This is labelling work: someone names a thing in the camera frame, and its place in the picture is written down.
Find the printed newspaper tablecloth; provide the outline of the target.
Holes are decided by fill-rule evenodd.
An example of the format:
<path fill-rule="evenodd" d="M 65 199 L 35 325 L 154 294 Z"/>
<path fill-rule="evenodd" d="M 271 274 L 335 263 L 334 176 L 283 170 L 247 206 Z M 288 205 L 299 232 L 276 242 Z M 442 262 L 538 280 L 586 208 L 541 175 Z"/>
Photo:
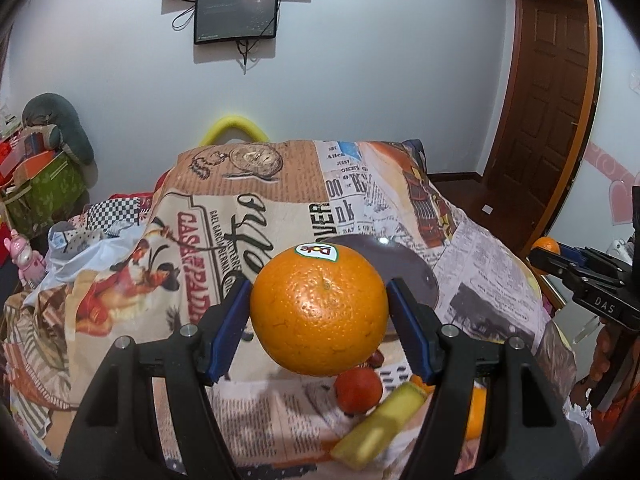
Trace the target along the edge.
<path fill-rule="evenodd" d="M 148 342 L 198 321 L 280 252 L 386 238 L 408 250 L 407 283 L 444 322 L 522 337 L 566 398 L 576 360 L 526 264 L 450 204 L 419 144 L 288 141 L 181 154 L 147 198 L 92 204 L 49 229 L 47 274 L 11 296 L 1 325 L 2 399 L 49 469 L 118 336 Z"/>

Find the wall mounted black monitor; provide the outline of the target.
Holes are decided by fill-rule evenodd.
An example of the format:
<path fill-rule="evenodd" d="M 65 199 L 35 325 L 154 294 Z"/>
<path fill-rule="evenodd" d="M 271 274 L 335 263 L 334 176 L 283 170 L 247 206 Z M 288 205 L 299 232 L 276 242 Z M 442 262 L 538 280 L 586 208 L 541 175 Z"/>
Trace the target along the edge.
<path fill-rule="evenodd" d="M 195 0 L 194 44 L 272 39 L 280 0 Z"/>

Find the red tomato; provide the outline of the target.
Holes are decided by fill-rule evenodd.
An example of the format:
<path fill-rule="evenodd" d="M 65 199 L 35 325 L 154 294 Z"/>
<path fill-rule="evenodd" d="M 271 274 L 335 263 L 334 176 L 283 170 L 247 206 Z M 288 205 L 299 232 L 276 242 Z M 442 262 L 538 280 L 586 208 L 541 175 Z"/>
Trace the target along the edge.
<path fill-rule="evenodd" d="M 382 399 L 383 384 L 375 370 L 356 367 L 337 376 L 334 382 L 337 406 L 349 415 L 367 413 Z"/>

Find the brown wooden door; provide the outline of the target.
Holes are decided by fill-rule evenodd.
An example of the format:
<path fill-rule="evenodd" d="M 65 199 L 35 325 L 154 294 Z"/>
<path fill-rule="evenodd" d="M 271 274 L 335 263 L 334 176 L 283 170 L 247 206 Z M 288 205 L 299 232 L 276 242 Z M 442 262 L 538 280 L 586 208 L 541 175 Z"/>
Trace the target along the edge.
<path fill-rule="evenodd" d="M 489 229 L 517 254 L 547 224 L 586 133 L 593 0 L 515 0 L 506 97 L 484 181 Z"/>

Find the grey plush toy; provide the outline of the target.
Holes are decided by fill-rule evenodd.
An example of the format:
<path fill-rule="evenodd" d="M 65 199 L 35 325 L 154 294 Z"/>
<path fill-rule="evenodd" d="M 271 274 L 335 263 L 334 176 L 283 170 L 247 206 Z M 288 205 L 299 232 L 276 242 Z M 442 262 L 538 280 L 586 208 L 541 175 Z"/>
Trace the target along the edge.
<path fill-rule="evenodd" d="M 35 96 L 23 108 L 22 123 L 30 128 L 49 128 L 49 150 L 63 151 L 74 162 L 89 166 L 94 153 L 87 133 L 72 103 L 57 93 Z"/>

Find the pink toy figure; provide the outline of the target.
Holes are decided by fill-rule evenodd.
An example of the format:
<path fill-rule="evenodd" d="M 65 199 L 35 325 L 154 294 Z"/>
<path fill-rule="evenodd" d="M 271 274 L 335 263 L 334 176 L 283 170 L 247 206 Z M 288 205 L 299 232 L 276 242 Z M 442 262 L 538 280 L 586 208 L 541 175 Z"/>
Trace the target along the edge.
<path fill-rule="evenodd" d="M 33 290 L 46 276 L 46 265 L 38 250 L 32 249 L 29 240 L 17 230 L 3 240 L 12 262 L 17 267 L 18 278 L 24 289 Z"/>

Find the large orange with sticker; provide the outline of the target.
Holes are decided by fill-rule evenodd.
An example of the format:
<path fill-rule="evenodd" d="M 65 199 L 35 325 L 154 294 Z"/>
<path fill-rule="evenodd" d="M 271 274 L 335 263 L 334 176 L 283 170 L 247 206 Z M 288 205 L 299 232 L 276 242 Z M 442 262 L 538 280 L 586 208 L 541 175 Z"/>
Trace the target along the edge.
<path fill-rule="evenodd" d="M 257 274 L 250 322 L 262 348 L 292 373 L 331 377 L 378 350 L 387 330 L 385 283 L 359 252 L 303 243 Z"/>

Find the dark red jujube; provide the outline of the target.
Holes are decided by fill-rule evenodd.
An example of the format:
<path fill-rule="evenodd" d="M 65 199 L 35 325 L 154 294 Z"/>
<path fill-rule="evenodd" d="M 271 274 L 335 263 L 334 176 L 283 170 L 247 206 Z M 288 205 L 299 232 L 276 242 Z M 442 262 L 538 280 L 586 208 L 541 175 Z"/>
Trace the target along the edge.
<path fill-rule="evenodd" d="M 380 350 L 376 350 L 369 359 L 367 359 L 367 366 L 372 368 L 380 368 L 383 366 L 385 358 Z"/>

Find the orange fruit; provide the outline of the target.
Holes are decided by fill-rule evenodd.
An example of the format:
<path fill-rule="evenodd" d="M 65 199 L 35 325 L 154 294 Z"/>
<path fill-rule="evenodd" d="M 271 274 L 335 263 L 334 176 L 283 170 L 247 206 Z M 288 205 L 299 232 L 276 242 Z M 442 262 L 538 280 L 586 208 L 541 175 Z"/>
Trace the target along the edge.
<path fill-rule="evenodd" d="M 561 255 L 560 244 L 552 237 L 543 236 L 534 241 L 528 261 L 540 275 L 546 275 L 554 263 L 553 258 L 559 255 Z"/>

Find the small orange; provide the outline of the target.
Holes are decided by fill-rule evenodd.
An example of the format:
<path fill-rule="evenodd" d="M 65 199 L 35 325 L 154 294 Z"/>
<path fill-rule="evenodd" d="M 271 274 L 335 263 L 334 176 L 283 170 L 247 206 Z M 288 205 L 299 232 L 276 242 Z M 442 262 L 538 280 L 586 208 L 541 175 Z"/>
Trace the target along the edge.
<path fill-rule="evenodd" d="M 410 382 L 423 390 L 428 398 L 430 398 L 435 391 L 434 386 L 427 385 L 418 375 L 412 375 L 410 377 Z M 464 438 L 465 441 L 476 440 L 480 438 L 484 425 L 486 399 L 486 388 L 476 382 L 473 387 L 468 423 L 466 424 Z"/>

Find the green storage box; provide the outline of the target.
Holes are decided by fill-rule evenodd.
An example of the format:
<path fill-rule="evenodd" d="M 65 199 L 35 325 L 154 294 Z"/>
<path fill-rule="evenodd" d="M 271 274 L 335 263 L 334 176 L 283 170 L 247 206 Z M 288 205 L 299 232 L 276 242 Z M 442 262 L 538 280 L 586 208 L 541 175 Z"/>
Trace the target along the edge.
<path fill-rule="evenodd" d="M 10 227 L 34 238 L 66 218 L 85 193 L 84 176 L 66 153 L 60 153 L 26 182 L 2 191 Z"/>

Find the dark purple plate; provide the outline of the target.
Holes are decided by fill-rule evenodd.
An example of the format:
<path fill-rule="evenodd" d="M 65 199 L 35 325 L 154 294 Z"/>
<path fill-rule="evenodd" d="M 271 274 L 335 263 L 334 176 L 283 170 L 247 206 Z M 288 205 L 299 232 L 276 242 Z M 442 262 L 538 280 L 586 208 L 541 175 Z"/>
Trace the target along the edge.
<path fill-rule="evenodd" d="M 437 278 L 430 265 L 413 250 L 388 237 L 364 234 L 332 236 L 326 243 L 356 250 L 375 267 L 385 283 L 402 278 L 417 302 L 432 309 L 437 306 Z"/>

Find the yellow banana piece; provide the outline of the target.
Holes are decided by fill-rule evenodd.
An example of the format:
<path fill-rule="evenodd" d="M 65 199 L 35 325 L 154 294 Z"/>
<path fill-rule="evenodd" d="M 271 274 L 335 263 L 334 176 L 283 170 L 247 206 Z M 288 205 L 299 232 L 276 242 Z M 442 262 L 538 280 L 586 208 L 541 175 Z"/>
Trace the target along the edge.
<path fill-rule="evenodd" d="M 360 471 L 388 448 L 428 399 L 413 382 L 397 387 L 370 415 L 332 448 L 330 455 Z"/>

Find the yellow chair back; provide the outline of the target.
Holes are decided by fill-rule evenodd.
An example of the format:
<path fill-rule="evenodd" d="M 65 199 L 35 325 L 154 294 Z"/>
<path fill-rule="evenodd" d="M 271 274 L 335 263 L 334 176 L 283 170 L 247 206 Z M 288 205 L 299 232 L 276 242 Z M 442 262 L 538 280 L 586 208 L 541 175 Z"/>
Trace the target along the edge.
<path fill-rule="evenodd" d="M 226 115 L 208 128 L 198 145 L 214 145 L 230 130 L 244 134 L 250 142 L 268 143 L 270 141 L 269 136 L 251 120 L 239 115 Z"/>

